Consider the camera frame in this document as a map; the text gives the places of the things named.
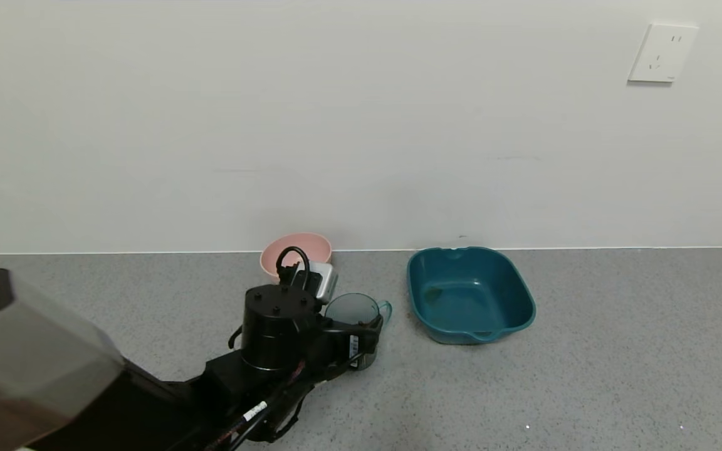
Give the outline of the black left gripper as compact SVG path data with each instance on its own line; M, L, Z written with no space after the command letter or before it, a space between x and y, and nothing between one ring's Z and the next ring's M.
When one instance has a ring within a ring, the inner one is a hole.
M358 355L375 354L383 330L384 317L376 314L367 322L348 323L336 319L323 319L321 327L328 331L326 337L332 349L333 359L347 368L357 368ZM352 331L358 328L358 334Z

